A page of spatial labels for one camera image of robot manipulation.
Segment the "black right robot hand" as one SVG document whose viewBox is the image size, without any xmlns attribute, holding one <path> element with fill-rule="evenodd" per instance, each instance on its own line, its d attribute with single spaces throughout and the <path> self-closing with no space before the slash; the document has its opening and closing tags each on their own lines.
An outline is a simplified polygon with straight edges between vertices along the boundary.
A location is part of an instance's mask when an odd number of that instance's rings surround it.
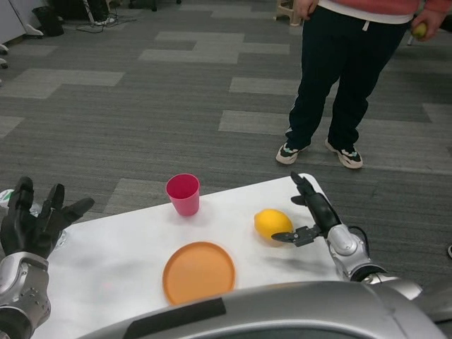
<svg viewBox="0 0 452 339">
<path fill-rule="evenodd" d="M 299 227 L 293 232 L 274 233 L 271 239 L 277 242 L 291 243 L 296 247 L 310 244 L 317 237 L 326 239 L 330 229 L 341 224 L 338 214 L 327 198 L 314 190 L 308 179 L 301 177 L 296 172 L 291 172 L 290 177 L 299 192 L 298 196 L 291 198 L 291 202 L 308 208 L 314 219 L 314 226 Z"/>
</svg>

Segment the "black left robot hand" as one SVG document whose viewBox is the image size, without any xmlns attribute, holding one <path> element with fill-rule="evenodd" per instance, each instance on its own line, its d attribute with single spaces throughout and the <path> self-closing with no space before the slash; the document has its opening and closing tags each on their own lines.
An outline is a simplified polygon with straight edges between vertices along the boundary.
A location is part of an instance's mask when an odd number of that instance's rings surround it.
<svg viewBox="0 0 452 339">
<path fill-rule="evenodd" d="M 1 221 L 1 245 L 8 256 L 28 252 L 48 258 L 55 249 L 61 233 L 81 219 L 95 204 L 91 197 L 65 206 L 65 186 L 55 184 L 37 217 L 32 215 L 34 184 L 21 177 L 8 202 L 8 212 Z"/>
</svg>

